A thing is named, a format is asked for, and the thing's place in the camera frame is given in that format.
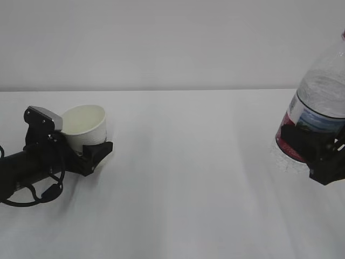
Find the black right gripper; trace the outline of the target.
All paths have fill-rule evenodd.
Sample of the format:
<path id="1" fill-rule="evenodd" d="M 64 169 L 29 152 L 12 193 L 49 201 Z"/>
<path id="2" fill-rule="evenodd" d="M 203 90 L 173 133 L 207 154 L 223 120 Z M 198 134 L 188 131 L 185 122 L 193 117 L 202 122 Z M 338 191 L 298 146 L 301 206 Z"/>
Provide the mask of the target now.
<path id="1" fill-rule="evenodd" d="M 309 177 L 326 186 L 344 180 L 344 139 L 334 133 L 319 133 L 283 125 L 280 139 L 292 150 L 291 158 L 310 163 Z"/>

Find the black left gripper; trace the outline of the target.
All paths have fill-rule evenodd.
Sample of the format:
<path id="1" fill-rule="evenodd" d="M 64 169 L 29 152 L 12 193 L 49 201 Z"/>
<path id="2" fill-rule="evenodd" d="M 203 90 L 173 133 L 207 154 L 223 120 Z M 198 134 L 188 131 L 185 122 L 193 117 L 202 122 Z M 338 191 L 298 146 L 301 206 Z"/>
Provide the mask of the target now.
<path id="1" fill-rule="evenodd" d="M 24 150 L 38 158 L 45 169 L 52 169 L 52 173 L 68 171 L 88 176 L 111 154 L 113 143 L 106 141 L 97 145 L 82 145 L 79 155 L 60 131 L 30 126 L 26 133 Z"/>

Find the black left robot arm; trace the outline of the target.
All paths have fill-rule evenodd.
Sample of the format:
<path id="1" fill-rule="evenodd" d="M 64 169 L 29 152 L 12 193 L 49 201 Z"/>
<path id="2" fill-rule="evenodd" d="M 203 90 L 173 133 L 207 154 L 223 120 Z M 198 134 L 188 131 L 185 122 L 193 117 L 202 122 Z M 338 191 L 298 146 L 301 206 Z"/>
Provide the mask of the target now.
<path id="1" fill-rule="evenodd" d="M 89 176 L 113 150 L 113 143 L 106 141 L 84 145 L 82 155 L 78 155 L 57 131 L 34 135 L 28 129 L 25 141 L 23 151 L 1 155 L 1 203 L 13 207 L 31 207 L 55 200 L 63 192 L 67 172 Z M 14 193 L 23 188 L 31 192 L 33 201 L 11 201 Z"/>

